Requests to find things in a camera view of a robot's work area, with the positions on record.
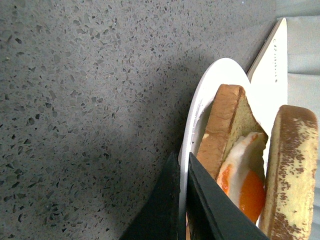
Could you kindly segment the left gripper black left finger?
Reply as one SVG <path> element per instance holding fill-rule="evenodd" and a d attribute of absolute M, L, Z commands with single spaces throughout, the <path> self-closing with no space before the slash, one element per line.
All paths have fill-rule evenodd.
<path fill-rule="evenodd" d="M 176 240 L 178 238 L 180 165 L 172 152 L 148 201 L 120 237 L 121 240 Z"/>

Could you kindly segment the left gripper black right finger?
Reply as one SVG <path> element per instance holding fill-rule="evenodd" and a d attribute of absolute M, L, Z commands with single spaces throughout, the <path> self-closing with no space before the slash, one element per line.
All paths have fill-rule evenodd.
<path fill-rule="evenodd" d="M 192 240 L 267 240 L 189 154 L 186 209 Z"/>

